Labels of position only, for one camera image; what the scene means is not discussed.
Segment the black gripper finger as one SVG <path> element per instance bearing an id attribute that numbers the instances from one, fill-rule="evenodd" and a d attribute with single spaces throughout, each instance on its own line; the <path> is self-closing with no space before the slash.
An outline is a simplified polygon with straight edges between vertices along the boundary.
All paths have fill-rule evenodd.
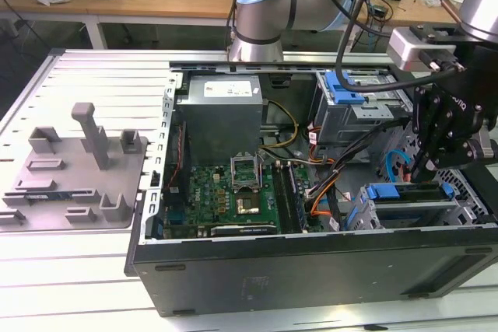
<path id="1" fill-rule="evenodd" d="M 431 141 L 422 153 L 422 182 L 431 181 L 441 169 L 464 169 L 480 161 L 482 147 L 474 138 Z"/>
<path id="2" fill-rule="evenodd" d="M 413 132 L 417 135 L 417 152 L 412 164 L 412 182 L 431 181 L 436 172 L 436 158 L 441 148 L 440 114 L 442 93 L 436 86 L 416 91 Z"/>

